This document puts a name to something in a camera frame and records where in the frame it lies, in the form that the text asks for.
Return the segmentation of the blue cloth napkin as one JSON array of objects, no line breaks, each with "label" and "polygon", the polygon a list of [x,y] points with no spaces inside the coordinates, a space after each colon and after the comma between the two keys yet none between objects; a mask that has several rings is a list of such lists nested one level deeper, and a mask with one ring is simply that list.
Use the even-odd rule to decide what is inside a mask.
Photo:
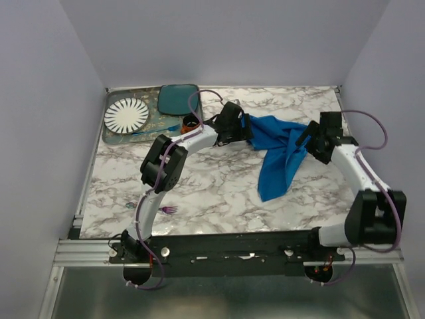
[{"label": "blue cloth napkin", "polygon": [[285,195],[307,151],[296,142],[307,126],[279,120],[274,116],[250,117],[253,149],[265,151],[258,178],[258,193],[263,202]]}]

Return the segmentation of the iridescent purple fork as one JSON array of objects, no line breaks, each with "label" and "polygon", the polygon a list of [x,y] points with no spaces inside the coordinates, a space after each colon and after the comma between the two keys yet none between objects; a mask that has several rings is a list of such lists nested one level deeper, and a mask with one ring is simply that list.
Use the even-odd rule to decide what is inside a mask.
[{"label": "iridescent purple fork", "polygon": [[[126,207],[128,209],[136,209],[137,203],[136,202],[128,202],[126,203]],[[174,214],[178,211],[178,206],[163,206],[159,208],[159,211],[164,214]]]}]

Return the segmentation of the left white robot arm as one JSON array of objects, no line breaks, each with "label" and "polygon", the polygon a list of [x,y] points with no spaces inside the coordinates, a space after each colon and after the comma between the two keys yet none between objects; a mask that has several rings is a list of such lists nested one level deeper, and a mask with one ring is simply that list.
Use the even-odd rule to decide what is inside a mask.
[{"label": "left white robot arm", "polygon": [[233,102],[226,102],[219,114],[206,121],[197,113],[186,115],[181,131],[174,138],[158,136],[140,167],[146,189],[131,226],[120,235],[124,256],[134,263],[152,255],[147,240],[152,235],[155,216],[166,193],[179,181],[187,158],[203,149],[253,138],[250,115]]}]

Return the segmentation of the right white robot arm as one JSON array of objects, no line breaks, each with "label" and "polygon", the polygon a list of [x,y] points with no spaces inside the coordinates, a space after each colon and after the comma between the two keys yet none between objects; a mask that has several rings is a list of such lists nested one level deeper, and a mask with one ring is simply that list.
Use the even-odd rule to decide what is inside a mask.
[{"label": "right white robot arm", "polygon": [[341,112],[322,112],[296,141],[321,163],[333,163],[349,184],[354,202],[345,221],[316,227],[314,239],[305,244],[309,258],[318,261],[330,247],[364,247],[389,253],[399,246],[406,209],[406,196],[393,190],[371,168],[356,139],[346,136]]}]

